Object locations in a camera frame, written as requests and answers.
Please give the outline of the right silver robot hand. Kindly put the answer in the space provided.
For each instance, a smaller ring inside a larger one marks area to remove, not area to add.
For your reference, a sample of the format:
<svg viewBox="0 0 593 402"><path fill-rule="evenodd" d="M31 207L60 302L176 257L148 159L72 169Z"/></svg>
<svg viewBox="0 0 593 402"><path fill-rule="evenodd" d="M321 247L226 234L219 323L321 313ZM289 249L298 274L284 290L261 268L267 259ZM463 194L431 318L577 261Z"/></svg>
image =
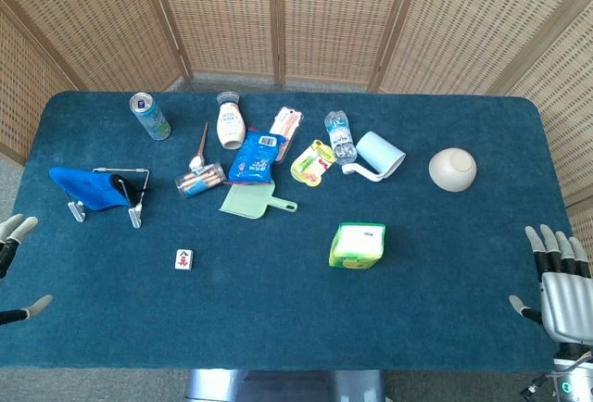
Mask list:
<svg viewBox="0 0 593 402"><path fill-rule="evenodd" d="M581 242L542 224L524 228L536 264L541 308L510 295L513 309L559 344L592 345L592 273Z"/></svg>

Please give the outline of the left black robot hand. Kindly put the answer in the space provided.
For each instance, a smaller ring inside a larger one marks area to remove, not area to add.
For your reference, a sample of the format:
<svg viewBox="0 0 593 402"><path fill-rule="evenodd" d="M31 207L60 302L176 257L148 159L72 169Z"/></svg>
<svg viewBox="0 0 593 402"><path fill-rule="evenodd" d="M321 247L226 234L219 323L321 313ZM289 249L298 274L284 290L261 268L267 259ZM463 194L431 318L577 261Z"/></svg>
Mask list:
<svg viewBox="0 0 593 402"><path fill-rule="evenodd" d="M1 279L6 274L16 256L24 238L37 225L36 217L25 218L22 214L15 214L1 223ZM17 321L29 320L46 309L53 297L44 295L25 308L16 308L1 312L1 324L7 325Z"/></svg>

